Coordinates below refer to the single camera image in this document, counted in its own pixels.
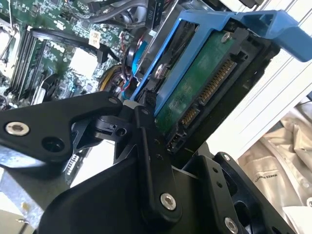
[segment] black cable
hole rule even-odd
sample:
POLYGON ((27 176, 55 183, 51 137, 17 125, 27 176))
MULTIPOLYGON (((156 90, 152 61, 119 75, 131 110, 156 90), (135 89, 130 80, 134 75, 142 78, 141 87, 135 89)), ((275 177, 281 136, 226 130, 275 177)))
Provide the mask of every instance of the black cable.
POLYGON ((75 46, 81 48, 88 53, 92 53, 97 57, 99 63, 104 63, 108 59, 107 56, 110 55, 113 59, 119 62, 119 58, 114 54, 114 52, 106 45, 100 44, 100 48, 89 44, 88 39, 81 38, 76 35, 68 34, 59 30, 43 29, 43 28, 32 28, 30 30, 32 36, 45 40, 52 40, 67 45, 75 46))
POLYGON ((109 6, 110 4, 119 2, 122 0, 106 0, 106 1, 92 1, 88 3, 88 8, 91 13, 99 11, 102 7, 109 6))
POLYGON ((130 50, 130 47, 127 48, 125 56, 123 57, 123 59, 121 61, 121 73, 122 73, 122 76, 126 80, 129 80, 129 78, 128 78, 127 74, 126 74, 126 62, 127 62, 127 57, 128 57, 128 54, 129 54, 129 50, 130 50))
POLYGON ((108 20, 100 22, 100 23, 116 25, 116 26, 122 27, 124 29, 137 29, 137 28, 145 27, 145 21, 142 21, 142 22, 139 22, 139 23, 128 23, 128 24, 125 24, 125 23, 117 21, 115 19, 108 19, 108 20))
POLYGON ((89 18, 89 20, 91 23, 103 23, 104 21, 110 20, 121 12, 124 12, 132 7, 141 6, 147 8, 147 4, 147 0, 132 0, 119 7, 116 7, 108 13, 101 14, 99 16, 92 16, 89 18))

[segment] motherboard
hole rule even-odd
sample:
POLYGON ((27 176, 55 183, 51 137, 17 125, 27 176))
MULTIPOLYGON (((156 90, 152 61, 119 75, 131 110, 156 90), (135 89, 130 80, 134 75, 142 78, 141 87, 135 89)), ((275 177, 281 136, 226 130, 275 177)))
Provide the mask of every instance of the motherboard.
POLYGON ((31 28, 44 28, 73 34, 88 39, 89 43, 96 39, 121 58, 125 53, 124 48, 132 40, 129 31, 111 24, 91 24, 84 19, 88 14, 87 3, 81 1, 0 2, 0 18, 7 22, 11 18, 16 28, 16 32, 11 33, 15 43, 10 44, 6 55, 8 59, 3 59, 5 56, 0 59, 0 95, 5 96, 6 102, 10 104, 9 108, 34 104, 35 94, 34 91, 29 91, 30 86, 38 86, 40 81, 51 75, 57 76, 54 99, 98 90, 98 83, 104 72, 118 63, 115 59, 109 56, 105 63, 100 64, 96 57, 80 48, 52 40, 34 39, 29 35, 31 28))

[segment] yellow wire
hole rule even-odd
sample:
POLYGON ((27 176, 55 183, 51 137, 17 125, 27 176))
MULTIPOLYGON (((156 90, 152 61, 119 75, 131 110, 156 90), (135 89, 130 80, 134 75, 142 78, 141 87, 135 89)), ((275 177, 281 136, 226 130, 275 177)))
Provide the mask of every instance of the yellow wire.
POLYGON ((110 69, 109 73, 106 75, 106 77, 104 78, 101 87, 100 87, 100 91, 103 91, 108 83, 108 81, 111 79, 113 73, 115 72, 115 70, 117 70, 118 68, 120 68, 120 65, 114 66, 110 69))

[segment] screw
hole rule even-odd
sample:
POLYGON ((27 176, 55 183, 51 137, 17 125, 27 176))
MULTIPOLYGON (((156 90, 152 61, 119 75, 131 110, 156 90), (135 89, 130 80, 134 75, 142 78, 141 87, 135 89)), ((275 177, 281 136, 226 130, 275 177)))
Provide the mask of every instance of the screw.
POLYGON ((27 221, 26 221, 25 219, 23 219, 23 218, 15 219, 15 221, 18 222, 18 223, 27 223, 27 224, 29 224, 29 222, 27 222, 27 221))
POLYGON ((224 219, 224 223, 225 223, 225 226, 230 230, 231 233, 233 233, 233 234, 238 233, 238 227, 231 218, 226 217, 224 219))
POLYGON ((161 64, 161 65, 159 65, 159 66, 157 67, 156 72, 155 72, 155 78, 156 78, 156 79, 159 79, 159 78, 160 78, 160 71, 161 71, 162 67, 163 67, 163 64, 161 64))
POLYGON ((112 97, 110 97, 108 100, 113 104, 117 104, 117 101, 112 97))
POLYGON ((19 137, 29 133, 29 127, 22 122, 10 122, 5 126, 5 130, 8 134, 19 137))
POLYGON ((223 156, 225 157, 225 160, 227 160, 227 161, 230 161, 230 160, 231 160, 230 157, 227 156, 226 154, 223 154, 223 156))
POLYGON ((176 208, 176 200, 168 193, 160 196, 160 202, 169 211, 173 211, 176 208))
POLYGON ((148 115, 148 111, 147 111, 147 110, 142 109, 142 112, 143 112, 144 114, 148 115))
POLYGON ((223 37, 221 38, 221 42, 222 43, 226 43, 229 39, 231 38, 231 33, 227 32, 223 35, 223 37))
POLYGON ((306 181, 306 180, 304 180, 304 181, 301 183, 301 185, 302 185, 303 187, 305 187, 305 188, 310 187, 310 184, 309 184, 308 181, 306 181))

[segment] beige fabric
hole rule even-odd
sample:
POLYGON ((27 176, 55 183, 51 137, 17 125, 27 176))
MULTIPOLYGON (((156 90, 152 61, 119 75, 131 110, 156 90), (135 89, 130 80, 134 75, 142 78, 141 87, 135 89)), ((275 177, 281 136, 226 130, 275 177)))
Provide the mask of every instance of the beige fabric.
POLYGON ((284 128, 265 134, 238 163, 292 226, 283 208, 307 206, 312 197, 312 125, 297 110, 281 122, 284 128))

